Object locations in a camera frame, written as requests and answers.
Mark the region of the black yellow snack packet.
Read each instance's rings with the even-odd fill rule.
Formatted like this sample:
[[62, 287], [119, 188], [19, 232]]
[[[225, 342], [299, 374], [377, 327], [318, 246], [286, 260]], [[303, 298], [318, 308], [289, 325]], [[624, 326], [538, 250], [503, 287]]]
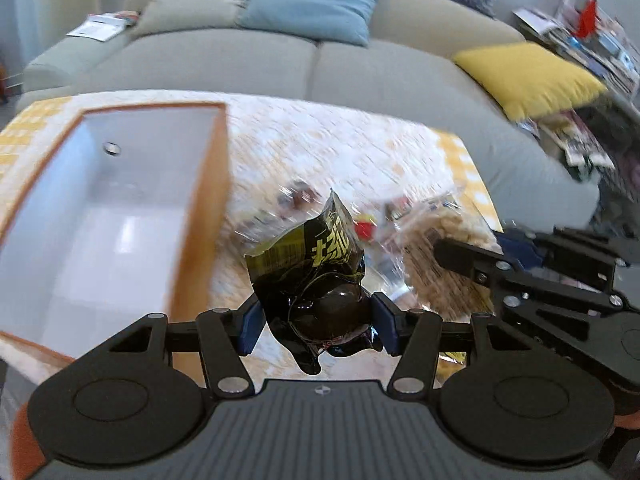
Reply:
[[305, 374], [321, 372], [323, 352], [348, 358], [383, 349], [362, 287], [364, 249], [337, 192], [316, 216], [258, 244], [244, 259], [271, 333]]

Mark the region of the bagged sliced bread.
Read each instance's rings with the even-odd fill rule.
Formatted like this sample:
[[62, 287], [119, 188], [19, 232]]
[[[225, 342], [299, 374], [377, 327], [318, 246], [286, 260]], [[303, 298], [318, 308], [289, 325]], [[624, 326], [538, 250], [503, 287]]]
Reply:
[[477, 208], [457, 194], [416, 203], [394, 222], [385, 249], [412, 293], [410, 307], [437, 313], [445, 321], [467, 321], [494, 310], [489, 278], [474, 268], [481, 258], [502, 258], [494, 231]]

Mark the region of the printed tote bag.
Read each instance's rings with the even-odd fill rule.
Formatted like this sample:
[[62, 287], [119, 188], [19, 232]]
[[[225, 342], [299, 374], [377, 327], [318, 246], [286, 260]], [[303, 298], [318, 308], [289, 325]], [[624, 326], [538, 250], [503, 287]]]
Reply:
[[615, 169], [610, 155], [574, 110], [536, 120], [527, 118], [516, 125], [531, 134], [576, 181], [588, 181], [595, 172]]

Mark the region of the orange white storage box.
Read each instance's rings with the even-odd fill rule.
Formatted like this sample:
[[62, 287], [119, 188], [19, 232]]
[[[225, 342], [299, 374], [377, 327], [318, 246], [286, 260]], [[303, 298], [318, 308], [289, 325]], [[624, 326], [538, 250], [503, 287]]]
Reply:
[[149, 313], [207, 307], [230, 186], [221, 104], [82, 114], [1, 234], [1, 328], [77, 358]]

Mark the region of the round chocolate cake packet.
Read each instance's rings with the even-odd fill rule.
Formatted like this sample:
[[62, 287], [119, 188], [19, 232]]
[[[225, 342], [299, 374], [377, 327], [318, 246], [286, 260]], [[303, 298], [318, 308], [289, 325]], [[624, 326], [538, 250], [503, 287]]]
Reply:
[[320, 202], [316, 189], [304, 180], [294, 180], [280, 188], [277, 203], [281, 212], [308, 210]]

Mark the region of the lace yellow checked tablecloth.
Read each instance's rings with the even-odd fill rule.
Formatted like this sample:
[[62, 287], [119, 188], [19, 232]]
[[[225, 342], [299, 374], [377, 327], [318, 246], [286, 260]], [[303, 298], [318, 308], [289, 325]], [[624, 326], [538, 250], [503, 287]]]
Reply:
[[[442, 194], [469, 200], [493, 229], [494, 204], [464, 143], [416, 122], [351, 108], [266, 96], [140, 90], [38, 101], [1, 135], [1, 234], [37, 162], [82, 114], [115, 106], [221, 104], [227, 111], [230, 186], [208, 286], [211, 308], [236, 309], [252, 291], [243, 259], [230, 242], [240, 222], [279, 211], [282, 186], [304, 180], [321, 198], [334, 191], [352, 214], [381, 212], [394, 200], [413, 203]], [[41, 384], [74, 359], [1, 329], [1, 357]]]

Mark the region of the yellow cushion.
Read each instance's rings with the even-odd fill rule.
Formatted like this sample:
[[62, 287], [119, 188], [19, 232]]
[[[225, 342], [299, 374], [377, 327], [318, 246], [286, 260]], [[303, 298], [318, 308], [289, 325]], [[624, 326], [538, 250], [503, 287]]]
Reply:
[[454, 64], [491, 95], [510, 122], [582, 107], [606, 91], [588, 70], [533, 42], [464, 50]]

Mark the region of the grey green sofa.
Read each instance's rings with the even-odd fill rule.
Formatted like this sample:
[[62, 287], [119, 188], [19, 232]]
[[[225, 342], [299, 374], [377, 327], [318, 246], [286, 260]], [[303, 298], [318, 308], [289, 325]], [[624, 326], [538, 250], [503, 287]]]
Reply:
[[574, 180], [452, 59], [462, 50], [514, 44], [517, 30], [448, 0], [378, 0], [370, 34], [364, 47], [240, 28], [122, 35], [103, 44], [67, 38], [24, 69], [20, 107], [141, 89], [347, 106], [456, 134], [503, 220], [537, 230], [589, 222], [597, 182]]

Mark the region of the cluttered side shelf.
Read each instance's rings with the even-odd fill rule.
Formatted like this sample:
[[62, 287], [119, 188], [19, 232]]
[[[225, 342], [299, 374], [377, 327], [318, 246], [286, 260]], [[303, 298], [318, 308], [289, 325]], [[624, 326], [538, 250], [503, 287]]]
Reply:
[[519, 8], [512, 16], [528, 40], [585, 67], [631, 104], [639, 103], [639, 47], [596, 0], [560, 0], [551, 14]]

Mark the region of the blue cushion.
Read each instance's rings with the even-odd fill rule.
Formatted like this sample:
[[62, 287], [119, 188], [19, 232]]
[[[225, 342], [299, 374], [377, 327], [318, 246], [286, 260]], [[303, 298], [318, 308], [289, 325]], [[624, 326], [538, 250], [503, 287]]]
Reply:
[[239, 26], [365, 47], [378, 0], [248, 0]]

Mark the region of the white leaflet on sofa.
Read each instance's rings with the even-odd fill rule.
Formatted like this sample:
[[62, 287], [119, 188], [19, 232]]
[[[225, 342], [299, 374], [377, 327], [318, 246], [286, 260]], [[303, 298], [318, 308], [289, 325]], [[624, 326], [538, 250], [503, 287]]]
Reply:
[[66, 36], [107, 42], [137, 24], [139, 18], [140, 14], [134, 11], [90, 14], [82, 24], [68, 32]]

